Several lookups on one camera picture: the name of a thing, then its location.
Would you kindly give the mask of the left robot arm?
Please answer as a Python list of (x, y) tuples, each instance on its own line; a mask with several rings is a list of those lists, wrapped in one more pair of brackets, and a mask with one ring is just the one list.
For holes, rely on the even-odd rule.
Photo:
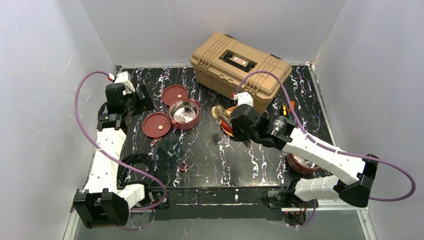
[(88, 229), (120, 227), (127, 224), (130, 209), (146, 197), (140, 183), (118, 188), (118, 170), (131, 116), (144, 111), (131, 83), (112, 83), (105, 88), (106, 102), (97, 117), (96, 149), (87, 183), (73, 198), (73, 207)]

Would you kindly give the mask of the steamed bun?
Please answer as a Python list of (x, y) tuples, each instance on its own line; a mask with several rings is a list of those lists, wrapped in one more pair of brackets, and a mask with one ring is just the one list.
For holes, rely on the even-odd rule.
[(224, 119), (227, 118), (226, 110), (221, 105), (215, 105), (211, 108), (210, 114), (214, 119)]

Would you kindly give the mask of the red sausage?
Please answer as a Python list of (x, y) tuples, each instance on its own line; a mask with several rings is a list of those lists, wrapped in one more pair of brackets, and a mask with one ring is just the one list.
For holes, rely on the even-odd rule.
[(221, 120), (220, 125), (222, 129), (228, 133), (232, 133), (232, 128), (229, 124), (227, 124), (224, 120)]

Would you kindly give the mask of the metal food tongs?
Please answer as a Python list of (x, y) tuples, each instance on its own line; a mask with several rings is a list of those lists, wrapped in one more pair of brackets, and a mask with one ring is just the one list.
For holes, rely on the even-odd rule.
[(213, 112), (226, 125), (231, 126), (230, 115), (227, 113), (227, 111), (221, 105), (215, 106)]

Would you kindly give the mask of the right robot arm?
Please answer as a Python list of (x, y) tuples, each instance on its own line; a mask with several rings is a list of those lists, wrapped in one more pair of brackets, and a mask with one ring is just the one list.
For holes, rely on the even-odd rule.
[(291, 184), (287, 194), (303, 202), (340, 199), (354, 207), (368, 206), (378, 167), (376, 161), (367, 156), (345, 155), (333, 145), (302, 132), (291, 119), (281, 115), (263, 117), (247, 104), (237, 106), (229, 116), (235, 140), (253, 141), (293, 154), (331, 173), (327, 177), (302, 178)]

